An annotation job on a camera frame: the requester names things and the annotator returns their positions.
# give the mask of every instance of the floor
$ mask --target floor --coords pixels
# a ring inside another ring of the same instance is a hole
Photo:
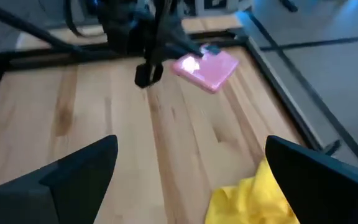
[[[238,13],[245,29],[321,144],[340,139],[341,150],[334,156],[358,166],[358,39],[352,39],[358,37],[358,0],[293,0],[296,13],[278,0],[254,1],[252,15]],[[0,0],[0,6],[42,27],[63,23],[61,4]],[[79,10],[75,12],[76,20],[83,20]],[[0,23],[0,49],[12,49],[16,39],[17,32]],[[336,39],[346,43],[327,41]],[[311,97],[311,91],[317,94]]]

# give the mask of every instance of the metal rod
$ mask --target metal rod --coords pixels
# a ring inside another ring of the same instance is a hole
[[[82,52],[81,48],[79,46],[75,46],[73,44],[68,44],[52,35],[50,35],[47,31],[44,31],[37,26],[31,24],[30,22],[24,21],[17,16],[11,14],[10,12],[7,12],[0,8],[0,21],[8,24],[16,29],[23,30],[34,37],[43,40],[53,47],[65,49],[68,52],[72,53],[80,53]]]

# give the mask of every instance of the wooden table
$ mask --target wooden table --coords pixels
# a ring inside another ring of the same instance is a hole
[[[194,32],[240,24],[226,16],[183,25]],[[105,40],[53,33],[71,42]],[[19,45],[47,47],[29,35]],[[139,89],[141,58],[5,74],[0,184],[115,134],[116,169],[95,223],[203,223],[213,189],[254,175],[267,135],[298,141],[250,55],[228,51],[240,66],[215,95],[169,69],[156,85]]]

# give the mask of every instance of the wooden tabletop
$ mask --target wooden tabletop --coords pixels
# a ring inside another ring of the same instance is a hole
[[[194,32],[239,23],[226,16],[183,25]],[[25,34],[18,46],[47,47]],[[153,87],[137,88],[141,58],[5,74],[0,184],[115,134],[116,168],[95,223],[203,223],[213,189],[254,175],[267,135],[298,141],[250,55],[227,50],[240,65],[214,95],[169,69]]]

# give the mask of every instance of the yellow towel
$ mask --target yellow towel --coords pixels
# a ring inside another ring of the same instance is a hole
[[[205,224],[299,224],[266,158],[255,177],[213,192]]]

